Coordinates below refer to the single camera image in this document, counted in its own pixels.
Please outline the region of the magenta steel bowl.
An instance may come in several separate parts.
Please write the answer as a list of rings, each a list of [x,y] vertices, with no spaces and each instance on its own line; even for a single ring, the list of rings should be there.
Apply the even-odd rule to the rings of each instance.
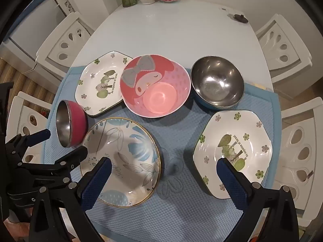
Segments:
[[[83,108],[73,101],[62,100],[56,111],[56,132],[61,146],[81,144],[88,131],[88,119]]]

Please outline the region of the round blue floral plate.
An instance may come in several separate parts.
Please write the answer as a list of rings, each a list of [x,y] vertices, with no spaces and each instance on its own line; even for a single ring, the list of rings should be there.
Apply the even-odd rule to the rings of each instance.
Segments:
[[[88,155],[81,174],[89,172],[102,157],[112,163],[112,172],[99,200],[119,208],[145,202],[153,194],[161,174],[159,150],[152,136],[137,122],[110,117],[93,125],[83,140]]]

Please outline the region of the hexagonal green flower plate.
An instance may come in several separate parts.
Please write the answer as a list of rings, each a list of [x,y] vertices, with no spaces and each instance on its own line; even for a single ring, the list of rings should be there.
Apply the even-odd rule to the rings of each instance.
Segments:
[[[208,191],[228,199],[216,170],[217,161],[227,158],[249,181],[261,183],[272,158],[272,142],[259,117],[248,110],[214,114],[206,124],[193,152],[194,165]]]

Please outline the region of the blue steel bowl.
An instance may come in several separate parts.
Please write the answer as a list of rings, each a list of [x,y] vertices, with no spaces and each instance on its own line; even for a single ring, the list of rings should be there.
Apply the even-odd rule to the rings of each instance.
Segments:
[[[212,109],[237,105],[245,91],[244,79],[237,67],[219,56],[198,59],[191,68],[191,83],[201,102]]]

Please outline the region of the pink cartoon bowl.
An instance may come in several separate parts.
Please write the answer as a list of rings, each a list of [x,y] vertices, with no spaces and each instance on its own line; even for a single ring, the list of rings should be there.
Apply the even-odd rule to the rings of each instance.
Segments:
[[[120,89],[134,114],[159,118],[183,106],[191,91],[191,78],[184,67],[164,56],[142,55],[126,65]]]

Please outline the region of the white chair near left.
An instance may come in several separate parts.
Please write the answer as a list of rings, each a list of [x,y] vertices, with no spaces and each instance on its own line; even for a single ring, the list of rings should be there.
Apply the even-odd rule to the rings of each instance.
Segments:
[[[28,101],[36,106],[40,106],[50,111],[51,104],[20,91],[13,98],[7,125],[6,143],[14,138],[17,134],[29,135],[47,126],[47,118],[34,109],[24,105],[24,101]],[[28,147],[22,162],[41,163],[43,144],[37,144],[33,147]]]

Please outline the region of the white chair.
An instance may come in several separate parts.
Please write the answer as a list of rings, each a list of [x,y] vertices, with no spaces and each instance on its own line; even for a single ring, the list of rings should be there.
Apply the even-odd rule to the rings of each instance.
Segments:
[[[36,62],[62,80],[94,30],[79,12],[68,14],[36,53]]]
[[[288,81],[300,77],[312,66],[312,55],[306,44],[289,22],[281,15],[273,17],[256,32],[263,51],[274,90],[285,99],[292,100],[298,94],[293,86],[282,89]]]
[[[298,225],[307,227],[322,206],[322,98],[281,112],[289,119],[312,111],[309,119],[282,130],[281,147],[273,189],[289,187],[297,209]]]
[[[36,106],[40,106],[50,111],[51,104],[20,91],[13,98],[7,125],[6,143],[14,138],[17,134],[29,135],[47,126],[47,118],[34,109],[24,105],[24,101],[28,101]],[[33,147],[28,147],[22,162],[41,163],[43,144],[37,144]]]

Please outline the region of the light blue quilted mat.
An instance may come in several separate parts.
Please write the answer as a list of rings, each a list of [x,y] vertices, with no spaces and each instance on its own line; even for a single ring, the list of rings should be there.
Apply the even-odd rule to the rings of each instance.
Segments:
[[[72,149],[63,148],[56,134],[56,108],[63,99],[74,101],[84,67],[71,68],[61,82],[48,118],[51,137],[43,147],[43,162],[52,164]],[[245,95],[233,109],[251,110],[260,118],[272,142],[273,156],[262,185],[273,185],[281,139],[281,108],[276,93],[246,84]],[[195,101],[193,93],[178,111],[160,119],[136,116],[121,103],[97,118],[126,117],[153,136],[161,155],[161,177],[152,196],[130,208],[112,207],[97,200],[86,213],[99,233],[115,241],[224,241],[241,216],[230,199],[208,194],[192,155],[215,111]]]

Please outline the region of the white chair near right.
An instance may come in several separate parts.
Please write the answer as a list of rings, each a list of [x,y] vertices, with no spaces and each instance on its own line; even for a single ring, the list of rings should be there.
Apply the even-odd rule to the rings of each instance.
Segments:
[[[281,112],[289,119],[312,111],[309,119],[282,130],[281,147],[273,189],[289,187],[297,209],[298,225],[307,227],[322,206],[322,98]]]

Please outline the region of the white chair far left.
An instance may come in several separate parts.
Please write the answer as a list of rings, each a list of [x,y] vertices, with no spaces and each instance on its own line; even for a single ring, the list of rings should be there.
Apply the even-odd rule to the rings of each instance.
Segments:
[[[36,62],[62,80],[94,30],[79,12],[68,14],[36,53]]]

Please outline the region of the white refrigerator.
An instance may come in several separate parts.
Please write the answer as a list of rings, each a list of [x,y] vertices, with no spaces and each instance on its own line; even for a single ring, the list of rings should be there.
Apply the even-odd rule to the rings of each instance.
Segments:
[[[36,54],[65,17],[56,0],[33,0],[5,35],[1,58],[22,74],[60,84],[57,75],[36,62]]]

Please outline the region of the white chair far right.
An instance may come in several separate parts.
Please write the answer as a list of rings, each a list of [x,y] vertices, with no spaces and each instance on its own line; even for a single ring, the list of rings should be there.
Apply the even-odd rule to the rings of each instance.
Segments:
[[[298,94],[293,86],[282,89],[288,81],[300,77],[312,66],[312,55],[306,44],[289,22],[281,15],[273,17],[256,32],[263,51],[274,90],[285,99],[292,100]]]

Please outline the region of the small black lid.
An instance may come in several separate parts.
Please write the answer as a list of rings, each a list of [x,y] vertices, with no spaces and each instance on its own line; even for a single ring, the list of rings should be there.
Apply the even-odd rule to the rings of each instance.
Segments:
[[[243,23],[243,24],[247,24],[249,21],[248,21],[248,19],[245,17],[245,16],[243,16],[242,14],[234,14],[234,18],[235,18],[235,20],[237,20],[238,22],[241,22],[241,23]]]

